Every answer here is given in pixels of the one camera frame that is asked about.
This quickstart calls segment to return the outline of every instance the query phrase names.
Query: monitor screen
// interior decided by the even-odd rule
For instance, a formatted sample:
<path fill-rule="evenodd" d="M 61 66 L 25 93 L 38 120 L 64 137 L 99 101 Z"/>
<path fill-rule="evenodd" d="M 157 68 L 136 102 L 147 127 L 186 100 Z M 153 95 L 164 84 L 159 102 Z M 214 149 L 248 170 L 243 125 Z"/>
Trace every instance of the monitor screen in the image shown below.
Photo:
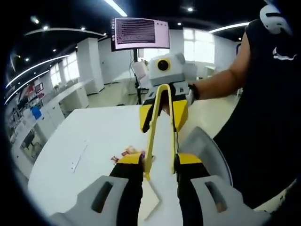
<path fill-rule="evenodd" d="M 112 51 L 133 48 L 169 48 L 168 22 L 142 18 L 113 18 Z"/>

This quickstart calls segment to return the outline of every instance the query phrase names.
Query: black ceiling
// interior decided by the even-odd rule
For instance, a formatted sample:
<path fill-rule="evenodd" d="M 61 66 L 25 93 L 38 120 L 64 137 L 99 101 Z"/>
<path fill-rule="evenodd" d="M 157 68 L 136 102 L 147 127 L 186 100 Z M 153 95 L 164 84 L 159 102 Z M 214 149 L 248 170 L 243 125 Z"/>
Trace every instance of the black ceiling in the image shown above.
<path fill-rule="evenodd" d="M 212 30 L 218 27 L 248 22 L 258 18 L 259 10 L 264 6 L 263 0 L 115 0 L 130 17 L 161 19 L 169 22 L 171 29 L 184 27 Z M 85 27 L 88 31 L 110 34 L 110 19 L 120 15 L 104 0 L 40 0 L 27 4 L 29 8 L 23 21 L 22 34 L 41 29 L 44 25 L 50 28 Z M 34 24 L 30 16 L 40 21 Z M 217 35 L 238 41 L 244 28 L 218 32 Z M 7 76 L 15 77 L 25 69 L 42 61 L 62 56 L 75 50 L 76 43 L 87 38 L 101 36 L 71 31 L 40 32 L 19 37 L 12 51 L 16 72 L 8 60 Z M 35 71 L 43 72 L 49 68 L 49 62 Z M 32 78 L 34 71 L 22 76 L 20 82 Z"/>

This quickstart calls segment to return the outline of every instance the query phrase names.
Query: white table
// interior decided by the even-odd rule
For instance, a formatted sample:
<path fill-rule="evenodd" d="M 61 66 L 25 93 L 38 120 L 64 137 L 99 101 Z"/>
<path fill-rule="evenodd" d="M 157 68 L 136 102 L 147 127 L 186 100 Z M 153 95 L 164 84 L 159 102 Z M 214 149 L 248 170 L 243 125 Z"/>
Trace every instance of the white table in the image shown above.
<path fill-rule="evenodd" d="M 64 90 L 62 93 L 57 95 L 55 98 L 53 98 L 51 101 L 49 101 L 47 104 L 45 104 L 41 108 L 42 115 L 45 114 L 48 110 L 50 110 L 52 107 L 57 105 L 61 100 L 69 96 L 74 91 L 80 89 L 90 81 L 85 82 L 79 82 L 68 89 Z M 12 152 L 12 158 L 13 161 L 16 163 L 20 171 L 29 178 L 33 163 L 31 160 L 23 153 L 21 150 L 21 145 L 28 135 L 28 133 L 33 129 L 33 127 L 41 120 L 42 117 L 40 117 L 38 120 L 35 120 L 33 118 L 28 119 L 21 119 L 20 123 L 18 124 L 15 134 L 12 135 L 16 137 L 14 143 L 12 144 L 11 152 Z"/>
<path fill-rule="evenodd" d="M 29 192 L 43 213 L 50 216 L 68 211 L 79 192 L 101 175 L 110 174 L 112 156 L 121 156 L 130 145 L 146 148 L 148 133 L 139 129 L 139 107 L 78 109 L 62 122 L 38 156 L 29 179 Z M 161 202 L 141 225 L 182 225 L 176 176 L 170 173 L 169 122 L 169 116 L 162 112 L 153 147 L 156 159 L 150 172 L 151 185 Z M 87 146 L 73 173 L 71 162 L 85 141 Z"/>

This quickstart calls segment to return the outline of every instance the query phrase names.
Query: person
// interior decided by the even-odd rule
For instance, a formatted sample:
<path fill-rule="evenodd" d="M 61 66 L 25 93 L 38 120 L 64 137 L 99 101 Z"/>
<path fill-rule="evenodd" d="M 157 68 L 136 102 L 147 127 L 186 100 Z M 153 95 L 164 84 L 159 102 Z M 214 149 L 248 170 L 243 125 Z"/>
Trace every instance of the person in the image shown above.
<path fill-rule="evenodd" d="M 281 29 L 271 33 L 262 20 L 245 30 L 232 65 L 193 82 L 199 99 L 226 97 L 243 88 L 229 120 L 214 137 L 245 204 L 256 208 L 297 177 L 300 56 L 296 39 Z"/>

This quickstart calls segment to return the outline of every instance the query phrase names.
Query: black sleeveless shirt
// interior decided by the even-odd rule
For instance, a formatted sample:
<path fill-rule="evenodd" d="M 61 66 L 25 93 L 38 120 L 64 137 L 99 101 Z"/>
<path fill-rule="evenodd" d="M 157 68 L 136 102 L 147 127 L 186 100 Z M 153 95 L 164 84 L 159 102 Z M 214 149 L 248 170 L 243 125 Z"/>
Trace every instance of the black sleeveless shirt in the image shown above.
<path fill-rule="evenodd" d="M 214 138 L 234 187 L 256 207 L 289 186 L 301 166 L 301 64 L 292 38 L 246 27 L 251 61 L 243 94 Z"/>

